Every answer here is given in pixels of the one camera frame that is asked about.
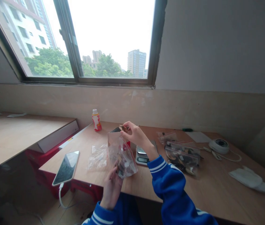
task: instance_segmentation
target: green object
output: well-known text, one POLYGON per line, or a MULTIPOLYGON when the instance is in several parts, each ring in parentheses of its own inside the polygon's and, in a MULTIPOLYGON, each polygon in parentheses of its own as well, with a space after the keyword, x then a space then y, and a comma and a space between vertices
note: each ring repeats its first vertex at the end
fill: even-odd
POLYGON ((184 132, 193 132, 193 129, 191 129, 191 128, 183 128, 182 131, 184 131, 184 132))

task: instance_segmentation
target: green foliage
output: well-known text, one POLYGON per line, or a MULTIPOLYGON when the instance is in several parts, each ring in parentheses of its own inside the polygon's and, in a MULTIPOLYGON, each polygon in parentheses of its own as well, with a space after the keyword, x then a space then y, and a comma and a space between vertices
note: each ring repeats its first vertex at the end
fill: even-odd
MULTIPOLYGON (((59 49, 43 48, 39 50, 39 55, 33 58, 26 57, 26 62, 35 76, 46 77, 73 77, 69 57, 59 49)), ((103 54, 97 63, 97 70, 83 63, 85 77, 112 77, 127 78, 132 77, 130 71, 122 72, 119 63, 112 59, 111 54, 103 54)))
POLYGON ((72 77, 69 57, 59 49, 42 48, 39 55, 33 58, 26 57, 26 62, 33 75, 36 76, 55 76, 72 77))

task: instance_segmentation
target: white box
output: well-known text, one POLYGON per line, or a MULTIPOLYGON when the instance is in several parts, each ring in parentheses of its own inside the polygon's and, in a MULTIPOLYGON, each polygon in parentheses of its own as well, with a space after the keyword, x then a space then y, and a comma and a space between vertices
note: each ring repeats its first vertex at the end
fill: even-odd
POLYGON ((50 149, 52 149, 54 146, 56 146, 58 143, 62 142, 67 137, 69 137, 71 134, 75 133, 76 131, 78 131, 78 125, 77 125, 76 120, 74 120, 68 125, 50 134, 48 137, 43 138, 42 140, 38 141, 36 144, 31 146, 29 149, 37 151, 37 152, 41 152, 41 153, 46 153, 50 149))
POLYGON ((73 137, 71 137, 69 140, 67 140, 66 142, 64 142, 63 144, 61 144, 58 148, 59 150, 62 150, 67 144, 70 143, 70 141, 72 141, 74 138, 76 138, 79 134, 81 134, 88 126, 86 126, 85 128, 83 128, 80 132, 78 132, 77 134, 75 134, 73 137))

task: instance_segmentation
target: plastic bag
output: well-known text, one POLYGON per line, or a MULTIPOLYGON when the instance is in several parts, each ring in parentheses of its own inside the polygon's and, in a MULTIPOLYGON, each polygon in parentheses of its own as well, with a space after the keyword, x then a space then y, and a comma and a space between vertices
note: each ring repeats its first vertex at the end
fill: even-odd
POLYGON ((174 150, 170 147, 165 147, 167 157, 173 165, 182 172, 187 172, 192 176, 197 176, 200 157, 185 153, 184 151, 174 150))
POLYGON ((133 153, 122 137, 109 146, 108 154, 111 164, 118 166, 120 178, 130 177, 138 171, 133 153))
POLYGON ((107 165, 107 150, 108 145, 93 145, 92 153, 89 157, 87 170, 97 170, 104 168, 107 165))
POLYGON ((196 144, 192 141, 190 142, 173 142, 167 141, 166 147, 170 147, 173 150, 185 152, 190 155, 195 155, 200 158, 200 149, 196 147, 196 144))
POLYGON ((172 133, 167 133, 165 134, 164 132, 156 132, 158 135, 158 140, 161 144, 165 145, 167 141, 176 141, 177 140, 177 135, 175 132, 172 133))

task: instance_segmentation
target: kitchen scale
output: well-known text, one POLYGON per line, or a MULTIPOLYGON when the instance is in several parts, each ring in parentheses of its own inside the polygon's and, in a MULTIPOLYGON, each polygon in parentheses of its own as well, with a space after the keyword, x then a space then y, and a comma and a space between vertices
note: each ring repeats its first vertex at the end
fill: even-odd
MULTIPOLYGON (((156 142, 154 140, 150 141, 150 142, 154 145, 154 147, 157 151, 156 142)), ((145 166, 147 166, 147 163, 149 162, 149 158, 146 155, 145 151, 139 146, 136 147, 135 161, 136 161, 136 163, 141 164, 141 165, 145 165, 145 166)))

